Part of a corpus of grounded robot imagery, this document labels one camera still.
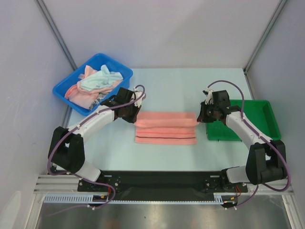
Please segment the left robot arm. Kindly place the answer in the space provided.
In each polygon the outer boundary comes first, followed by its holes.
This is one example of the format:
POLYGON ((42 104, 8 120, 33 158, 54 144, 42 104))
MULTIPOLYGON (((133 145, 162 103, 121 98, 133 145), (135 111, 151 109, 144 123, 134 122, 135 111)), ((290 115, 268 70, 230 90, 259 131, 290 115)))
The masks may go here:
POLYGON ((95 191, 103 189, 102 171, 86 160, 84 145, 93 135, 118 118, 135 123, 145 99, 145 87, 133 90, 119 88, 116 95, 100 103, 98 108, 80 122, 64 128, 57 127, 51 139, 47 169, 56 176, 66 172, 88 181, 95 191))

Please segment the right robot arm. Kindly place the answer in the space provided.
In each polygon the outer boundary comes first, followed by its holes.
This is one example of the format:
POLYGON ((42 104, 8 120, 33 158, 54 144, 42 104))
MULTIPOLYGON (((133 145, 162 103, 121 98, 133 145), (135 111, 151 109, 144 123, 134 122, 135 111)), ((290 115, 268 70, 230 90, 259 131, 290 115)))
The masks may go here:
POLYGON ((220 178, 223 191, 232 191, 237 183, 266 185, 268 182, 290 179, 286 163, 285 145, 260 131, 244 113, 244 107, 232 105, 226 90, 203 91, 206 99, 201 102, 199 123, 222 122, 246 145, 248 156, 245 166, 225 169, 226 176, 220 178))

